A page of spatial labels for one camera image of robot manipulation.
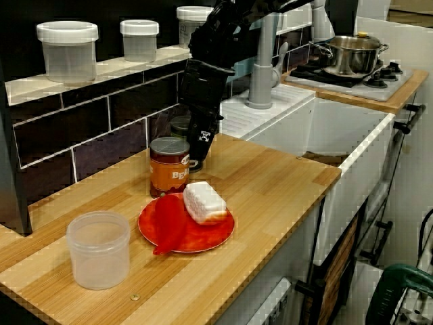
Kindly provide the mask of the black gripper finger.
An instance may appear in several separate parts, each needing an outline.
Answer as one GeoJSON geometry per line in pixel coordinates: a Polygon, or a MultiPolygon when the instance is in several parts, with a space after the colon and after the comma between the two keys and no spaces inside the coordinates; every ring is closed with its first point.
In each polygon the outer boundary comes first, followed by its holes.
{"type": "Polygon", "coordinates": [[[191,114],[187,133],[191,160],[196,160],[201,163],[206,159],[216,132],[216,118],[198,113],[191,114]]]}

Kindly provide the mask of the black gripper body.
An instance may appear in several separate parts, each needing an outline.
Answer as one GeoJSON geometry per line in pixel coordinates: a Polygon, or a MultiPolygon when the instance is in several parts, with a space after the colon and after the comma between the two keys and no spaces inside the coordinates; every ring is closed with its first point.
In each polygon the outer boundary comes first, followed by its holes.
{"type": "Polygon", "coordinates": [[[201,118],[217,121],[219,106],[228,77],[235,74],[232,68],[221,68],[206,62],[188,59],[181,86],[179,103],[201,118]]]}

